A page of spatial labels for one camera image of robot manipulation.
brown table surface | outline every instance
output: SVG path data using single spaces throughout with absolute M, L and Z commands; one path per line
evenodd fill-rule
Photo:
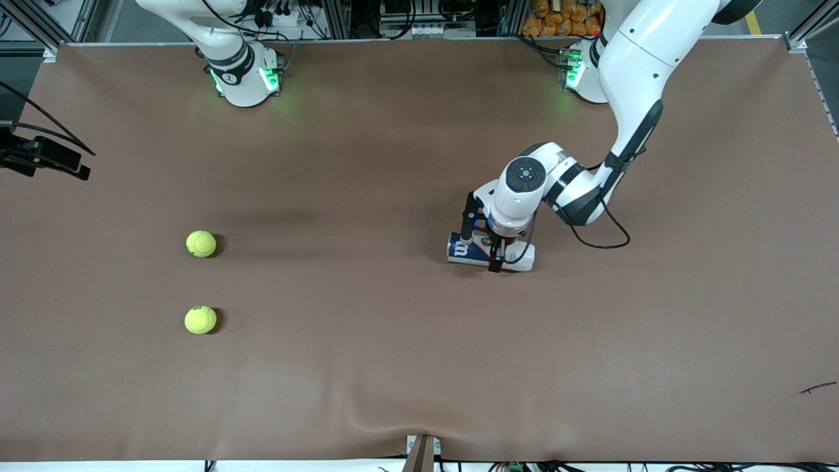
M 445 262 L 532 143 L 593 165 L 612 113 L 517 42 L 301 45 L 214 96 L 189 47 L 65 47 L 31 97 L 91 179 L 0 172 L 0 459 L 839 458 L 839 145 L 805 58 L 701 41 L 612 210 L 535 270 Z M 46 124 L 29 109 L 24 118 Z M 212 260 L 195 229 L 223 235 Z M 617 242 L 604 218 L 582 232 Z M 219 333 L 183 316 L 218 307 Z

yellow tennis ball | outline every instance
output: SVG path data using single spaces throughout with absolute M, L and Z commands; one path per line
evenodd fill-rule
M 195 307 L 184 317 L 186 330 L 193 334 L 207 334 L 216 327 L 216 311 L 210 307 Z
M 186 237 L 186 250 L 195 257 L 207 257 L 216 252 L 216 238 L 207 231 L 193 231 Z

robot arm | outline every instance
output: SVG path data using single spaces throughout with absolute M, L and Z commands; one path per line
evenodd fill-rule
M 591 50 L 584 57 L 592 64 L 582 73 L 597 74 L 618 122 L 618 137 L 594 174 L 558 144 L 536 144 L 512 160 L 499 179 L 473 193 L 473 206 L 486 224 L 477 228 L 465 212 L 461 240 L 470 243 L 474 230 L 487 233 L 492 241 L 490 271 L 510 262 L 505 248 L 525 234 L 540 202 L 572 227 L 590 224 L 603 213 L 661 117 L 664 84 L 729 1 L 641 0 L 617 30 L 607 24 L 604 35 L 588 43 Z M 604 6 L 607 15 L 610 8 L 614 12 L 625 7 Z
M 216 89 L 231 104 L 252 107 L 279 90 L 282 69 L 276 51 L 246 41 L 241 31 L 213 14 L 238 14 L 246 0 L 137 0 L 137 4 L 172 23 L 195 42 L 210 64 Z

black cable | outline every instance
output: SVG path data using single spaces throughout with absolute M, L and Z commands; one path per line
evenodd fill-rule
M 70 136 L 71 138 L 73 138 L 72 143 L 73 143 L 73 144 L 75 144 L 76 146 L 79 146 L 80 148 L 84 149 L 84 150 L 87 152 L 87 154 L 89 154 L 89 155 L 96 155 L 96 153 L 94 153 L 94 152 L 91 150 L 91 148 L 87 147 L 84 143 L 82 143 L 82 142 L 81 142 L 81 139 L 79 139 L 79 138 L 78 138 L 75 134 L 73 134 L 73 133 L 72 133 L 69 129 L 67 129 L 67 128 L 63 125 L 63 124 L 61 124 L 61 122 L 60 122 L 60 121 L 58 121 L 58 120 L 57 120 L 57 119 L 55 119 L 52 115 L 50 115 L 49 113 L 47 113 L 47 111 L 46 111 L 46 110 L 44 110 L 44 109 L 43 109 L 43 108 L 42 108 L 42 107 L 41 107 L 38 103 L 35 103 L 35 102 L 33 102 L 32 100 L 29 100 L 29 97 L 25 96 L 25 95 L 24 95 L 23 93 L 21 93 L 21 92 L 18 92 L 18 91 L 17 91 L 17 90 L 15 90 L 12 86 L 8 85 L 8 84 L 7 84 L 6 82 L 4 82 L 4 81 L 0 81 L 0 87 L 5 88 L 6 90 L 10 91 L 10 92 L 11 92 L 11 93 L 13 93 L 14 95 L 17 95 L 17 96 L 18 96 L 18 98 L 20 98 L 20 99 L 24 100 L 24 101 L 25 101 L 26 103 L 28 103 L 29 105 L 32 105 L 32 107 L 33 107 L 33 108 L 35 108 L 36 110 L 38 110 L 39 112 L 41 112 L 41 114 L 43 114 L 43 115 L 44 115 L 45 117 L 47 117 L 47 118 L 48 118 L 51 122 L 53 122 L 53 124 L 54 124 L 55 126 L 57 126 L 57 127 L 61 128 L 61 131 L 64 131 L 64 132 L 67 134 L 67 136 Z
M 833 381 L 833 382 L 826 382 L 826 383 L 819 384 L 819 385 L 813 385 L 810 388 L 805 388 L 804 390 L 801 391 L 801 393 L 813 393 L 813 390 L 815 390 L 817 388 L 828 387 L 828 386 L 831 386 L 831 385 L 836 385 L 836 382 Z
M 414 3 L 414 0 L 408 0 L 408 8 L 407 12 L 405 13 L 405 26 L 402 28 L 402 32 L 391 38 L 390 40 L 393 41 L 395 39 L 399 39 L 405 36 L 413 27 L 414 21 L 417 19 L 417 6 Z
M 216 12 L 216 10 L 212 9 L 212 7 L 211 7 L 211 6 L 210 6 L 210 4 L 207 2 L 207 0 L 201 0 L 201 2 L 202 2 L 202 3 L 204 3 L 204 6 L 205 6 L 205 7 L 207 7 L 207 9 L 208 9 L 208 10 L 210 10 L 210 13 L 212 13 L 212 15 L 213 15 L 214 17 L 216 17 L 216 19 L 218 19 L 218 20 L 219 20 L 219 21 L 221 21 L 222 23 L 226 24 L 227 26 L 229 26 L 229 27 L 231 27 L 231 28 L 238 29 L 239 31 L 242 31 L 243 33 L 250 33 L 250 34 L 253 34 L 253 35 L 254 35 L 254 38 L 256 38 L 256 39 L 259 39 L 259 35 L 260 35 L 260 34 L 263 34 L 263 32 L 262 32 L 262 31 L 254 31 L 254 30 L 252 30 L 252 29 L 245 28 L 245 27 L 243 27 L 243 26 L 239 26 L 238 24 L 233 24 L 233 23 L 230 23 L 229 21 L 227 21 L 227 20 L 225 20 L 224 18 L 222 18 L 222 17 L 221 17 L 221 15 L 220 15 L 220 14 L 218 14 L 218 13 Z M 276 39 L 279 39 L 280 37 L 282 37 L 285 41 L 289 41 L 289 38 L 288 38 L 288 37 L 286 37 L 286 35 L 285 35 L 285 34 L 280 33 L 279 31 L 274 32 L 274 33 L 266 33 L 266 34 L 274 34 L 274 35 L 276 36 Z
M 12 121 L 12 126 L 14 126 L 15 128 L 32 129 L 34 131 L 38 131 L 39 133 L 49 134 L 50 136 L 55 136 L 56 138 L 63 139 L 64 141 L 67 141 L 68 143 L 78 145 L 78 143 L 76 143 L 76 141 L 73 138 L 71 138 L 70 136 L 64 136 L 63 134 L 58 133 L 57 131 L 53 131 L 52 129 L 42 128 L 40 126 L 36 126 L 34 124 L 29 124 L 29 123 L 20 123 L 18 121 Z
M 8 29 L 12 28 L 12 19 L 8 17 L 7 14 L 3 13 L 3 17 L 0 18 L 0 28 L 3 28 L 3 32 L 0 33 L 0 38 L 2 38 L 6 33 L 8 33 Z
M 545 55 L 546 52 L 551 53 L 551 54 L 559 54 L 560 50 L 552 50 L 551 48 L 546 48 L 544 46 L 537 45 L 536 44 L 536 39 L 531 38 L 530 41 L 528 41 L 527 38 L 525 38 L 521 34 L 505 33 L 505 34 L 502 34 L 502 36 L 509 36 L 511 38 L 518 39 L 519 41 L 525 43 L 527 46 L 529 46 L 530 48 L 532 48 L 533 50 L 538 52 L 539 55 L 542 57 L 542 59 L 544 59 L 545 62 L 547 62 L 548 64 L 551 64 L 553 67 L 555 67 L 557 69 L 562 68 L 562 66 L 560 66 L 556 62 L 552 61 L 547 55 Z
M 328 36 L 326 36 L 326 33 L 324 33 L 323 29 L 320 28 L 320 25 L 317 22 L 317 17 L 315 16 L 315 12 L 312 11 L 312 6 L 309 5 L 309 0 L 299 0 L 298 4 L 300 5 L 300 11 L 303 13 L 303 17 L 306 18 L 306 22 L 308 23 L 311 20 L 312 31 L 314 31 L 315 34 L 317 34 L 318 37 L 321 39 L 329 39 Z M 306 16 L 306 12 L 303 11 L 303 5 L 305 5 L 306 8 L 309 9 L 308 16 Z
M 527 235 L 527 244 L 524 245 L 524 250 L 522 251 L 522 254 L 519 255 L 518 259 L 510 260 L 510 261 L 507 260 L 507 257 L 505 255 L 504 256 L 504 264 L 517 264 L 520 260 L 524 259 L 524 255 L 527 254 L 527 250 L 530 249 L 530 241 L 533 240 L 533 233 L 535 233 L 535 230 L 536 230 L 536 214 L 537 213 L 539 213 L 538 208 L 536 208 L 536 211 L 533 212 L 533 219 L 530 220 L 530 228 L 528 229 L 528 235 Z
M 300 39 L 303 39 L 303 32 L 302 31 L 300 31 Z M 289 59 L 287 61 L 285 61 L 285 64 L 283 64 L 283 72 L 287 71 L 289 69 L 289 67 L 291 67 L 291 60 L 294 59 L 294 52 L 297 50 L 297 43 L 300 42 L 300 39 L 297 39 L 294 42 L 294 45 L 291 46 L 291 54 L 289 54 Z
M 367 10 L 364 12 L 365 19 L 367 20 L 367 27 L 370 28 L 370 33 L 373 33 L 373 36 L 376 38 L 382 37 L 382 32 L 379 30 L 378 27 L 373 26 L 373 19 L 376 16 L 381 16 L 379 12 L 373 12 L 373 5 L 377 3 L 377 0 L 368 0 L 367 1 Z
M 606 210 L 606 214 L 609 215 L 609 218 L 612 219 L 612 223 L 615 223 L 615 226 L 617 226 L 618 229 L 621 230 L 621 233 L 623 233 L 623 236 L 626 237 L 626 241 L 623 241 L 620 244 L 610 244 L 610 245 L 601 245 L 601 244 L 589 243 L 588 241 L 585 241 L 585 239 L 580 237 L 580 234 L 576 231 L 576 225 L 571 222 L 570 218 L 568 218 L 568 214 L 565 213 L 565 210 L 562 209 L 562 207 L 560 207 L 560 206 L 557 206 L 557 208 L 559 208 L 559 211 L 562 212 L 563 219 L 565 220 L 566 223 L 568 223 L 568 226 L 571 227 L 571 232 L 577 238 L 577 241 L 580 241 L 584 245 L 586 245 L 590 248 L 594 248 L 594 249 L 617 249 L 617 248 L 622 248 L 622 247 L 628 245 L 632 241 L 632 237 L 629 236 L 629 231 L 627 231 L 626 228 L 623 227 L 621 222 L 619 222 L 618 219 L 615 218 L 614 215 L 612 215 L 612 212 L 609 211 L 609 206 L 606 204 L 606 201 L 603 200 L 603 196 L 600 194 L 600 192 L 597 193 L 597 198 L 600 199 L 600 203 L 603 205 L 603 209 Z M 693 469 L 691 467 L 686 467 L 684 465 L 675 465 L 675 466 L 667 469 L 667 472 L 675 472 L 676 470 L 689 470 L 690 472 L 707 472 L 708 471 L 708 469 Z
M 501 35 L 501 37 L 502 37 L 502 38 L 507 38 L 507 37 L 509 37 L 509 38 L 515 38 L 515 39 L 518 39 L 519 41 L 521 41 L 521 42 L 525 43 L 528 47 L 531 47 L 531 48 L 533 48 L 533 47 L 537 47 L 537 48 L 539 48 L 540 50 L 543 50 L 544 52 L 550 52 L 550 53 L 554 53 L 554 54 L 559 54 L 559 52 L 560 52 L 560 50 L 551 49 L 551 48 L 549 48 L 549 47 L 547 47 L 547 46 L 537 45 L 537 44 L 536 44 L 536 40 L 535 40 L 535 39 L 533 39 L 533 42 L 531 43 L 530 41 L 528 41 L 528 39 L 527 39 L 527 38 L 525 38 L 525 37 L 524 37 L 524 36 L 522 36 L 521 34 L 516 34 L 516 33 L 504 33 L 504 34 L 502 34 L 502 35 Z
M 437 13 L 439 13 L 440 16 L 443 17 L 446 21 L 467 21 L 467 20 L 470 20 L 472 18 L 475 18 L 475 4 L 474 3 L 472 4 L 472 10 L 470 10 L 467 13 L 462 14 L 458 18 L 457 13 L 455 13 L 454 10 L 451 10 L 450 13 L 446 13 L 445 11 L 443 11 L 443 3 L 445 1 L 446 0 L 440 0 L 439 2 L 437 2 Z

